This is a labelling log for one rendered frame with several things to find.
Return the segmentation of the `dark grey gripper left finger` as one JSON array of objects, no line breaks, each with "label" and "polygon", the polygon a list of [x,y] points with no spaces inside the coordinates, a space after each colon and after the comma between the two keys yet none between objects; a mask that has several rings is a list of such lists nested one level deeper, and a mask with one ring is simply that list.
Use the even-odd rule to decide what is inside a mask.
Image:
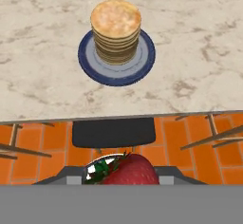
[{"label": "dark grey gripper left finger", "polygon": [[82,185],[86,177],[86,168],[66,166],[56,176],[36,182],[36,185]]}]

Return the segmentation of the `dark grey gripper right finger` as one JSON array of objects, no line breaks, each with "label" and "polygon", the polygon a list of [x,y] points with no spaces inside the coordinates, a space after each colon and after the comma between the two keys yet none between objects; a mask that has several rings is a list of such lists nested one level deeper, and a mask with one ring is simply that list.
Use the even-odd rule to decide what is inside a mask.
[{"label": "dark grey gripper right finger", "polygon": [[186,177],[176,166],[155,166],[160,185],[204,185],[204,182]]}]

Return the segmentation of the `red strawberry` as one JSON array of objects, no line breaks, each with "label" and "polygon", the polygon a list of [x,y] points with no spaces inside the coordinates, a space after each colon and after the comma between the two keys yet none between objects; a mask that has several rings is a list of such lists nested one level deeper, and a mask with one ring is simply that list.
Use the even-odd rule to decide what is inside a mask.
[{"label": "red strawberry", "polygon": [[91,185],[159,185],[159,176],[142,155],[124,152],[107,163],[100,159],[84,183]]}]

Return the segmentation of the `black seat stool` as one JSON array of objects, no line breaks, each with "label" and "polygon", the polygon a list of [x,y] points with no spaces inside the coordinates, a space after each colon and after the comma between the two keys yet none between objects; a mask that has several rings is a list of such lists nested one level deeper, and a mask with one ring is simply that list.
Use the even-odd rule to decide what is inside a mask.
[{"label": "black seat stool", "polygon": [[79,148],[120,148],[156,140],[153,118],[75,121],[72,144]]}]

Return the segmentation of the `blue rimmed grey plate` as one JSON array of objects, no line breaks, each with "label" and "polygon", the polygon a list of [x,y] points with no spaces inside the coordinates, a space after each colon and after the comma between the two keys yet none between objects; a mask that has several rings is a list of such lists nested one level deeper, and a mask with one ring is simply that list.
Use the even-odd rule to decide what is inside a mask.
[{"label": "blue rimmed grey plate", "polygon": [[124,65],[109,65],[98,56],[92,31],[89,31],[79,44],[78,60],[85,74],[94,81],[108,86],[127,86],[150,72],[156,50],[152,39],[142,30],[134,58]]}]

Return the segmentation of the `stack of pancakes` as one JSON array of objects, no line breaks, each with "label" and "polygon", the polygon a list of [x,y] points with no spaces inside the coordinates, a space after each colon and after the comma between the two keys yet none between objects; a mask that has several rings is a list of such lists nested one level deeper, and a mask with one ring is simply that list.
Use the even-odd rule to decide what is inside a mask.
[{"label": "stack of pancakes", "polygon": [[107,64],[126,64],[135,56],[141,25],[136,6],[124,0],[103,1],[92,10],[90,23],[96,52]]}]

